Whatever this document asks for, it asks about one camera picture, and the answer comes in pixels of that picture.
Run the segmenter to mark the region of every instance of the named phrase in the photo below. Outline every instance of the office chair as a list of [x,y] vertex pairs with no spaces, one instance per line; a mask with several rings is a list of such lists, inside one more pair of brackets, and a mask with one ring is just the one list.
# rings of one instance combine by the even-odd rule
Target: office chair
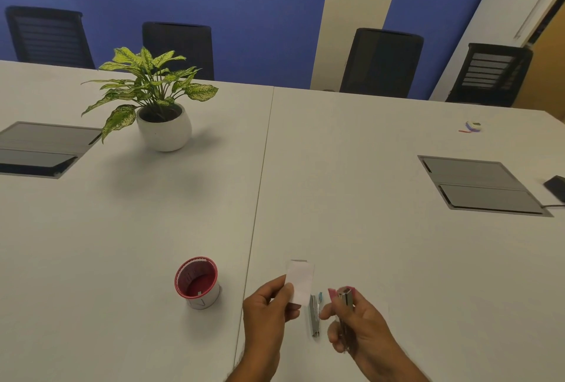
[[511,107],[532,57],[527,48],[469,43],[467,58],[447,101]]
[[214,79],[212,55],[212,29],[204,25],[174,24],[167,22],[145,22],[142,27],[143,46],[154,57],[170,50],[186,61],[171,61],[166,67],[171,71],[185,70],[192,66],[201,69],[196,78]]
[[383,29],[358,29],[340,92],[406,98],[424,38]]
[[6,7],[18,61],[93,69],[81,16],[72,10]]

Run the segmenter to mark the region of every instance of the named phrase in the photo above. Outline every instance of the potted plant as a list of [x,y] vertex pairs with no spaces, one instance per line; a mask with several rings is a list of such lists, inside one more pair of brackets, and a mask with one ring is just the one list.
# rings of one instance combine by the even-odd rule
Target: potted plant
[[136,79],[89,80],[106,83],[100,89],[107,89],[101,100],[89,106],[83,114],[109,101],[126,100],[133,104],[123,104],[109,115],[102,128],[102,142],[112,131],[131,125],[137,118],[137,125],[145,144],[153,150],[173,151],[184,146],[192,134],[192,125],[183,106],[176,102],[181,95],[196,101],[207,101],[216,95],[217,88],[212,85],[193,83],[196,67],[187,70],[169,71],[163,65],[174,59],[171,50],[156,58],[141,48],[134,54],[128,48],[114,49],[111,62],[105,62],[99,69],[106,71],[124,70]]

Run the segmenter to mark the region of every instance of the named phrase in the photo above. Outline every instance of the cream wall stripe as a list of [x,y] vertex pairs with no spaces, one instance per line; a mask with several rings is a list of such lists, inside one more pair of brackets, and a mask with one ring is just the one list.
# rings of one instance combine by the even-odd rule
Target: cream wall stripe
[[311,89],[339,91],[355,30],[382,28],[391,0],[325,0]]

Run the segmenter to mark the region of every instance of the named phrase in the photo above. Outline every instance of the hand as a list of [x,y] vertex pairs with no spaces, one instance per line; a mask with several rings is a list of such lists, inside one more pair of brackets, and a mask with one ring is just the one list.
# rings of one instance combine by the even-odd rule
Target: hand
[[283,275],[269,281],[244,300],[244,355],[229,382],[270,381],[275,375],[284,325],[300,315],[300,305],[289,304],[294,287],[285,285],[285,279]]
[[[350,354],[365,377],[371,382],[427,382],[428,379],[395,341],[381,313],[357,290],[353,294],[353,305],[352,311],[335,297],[332,303],[321,310],[320,319],[327,320],[332,315],[337,315],[355,332],[357,342]],[[328,339],[337,352],[345,351],[339,322],[330,324]]]

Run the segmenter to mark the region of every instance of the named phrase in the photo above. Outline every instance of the plant soil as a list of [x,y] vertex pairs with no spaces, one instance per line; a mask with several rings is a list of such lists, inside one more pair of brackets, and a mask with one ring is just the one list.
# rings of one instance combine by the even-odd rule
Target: plant soil
[[165,121],[173,121],[182,114],[182,108],[176,104],[166,107],[143,107],[137,112],[138,116],[144,121],[151,123],[163,123]]

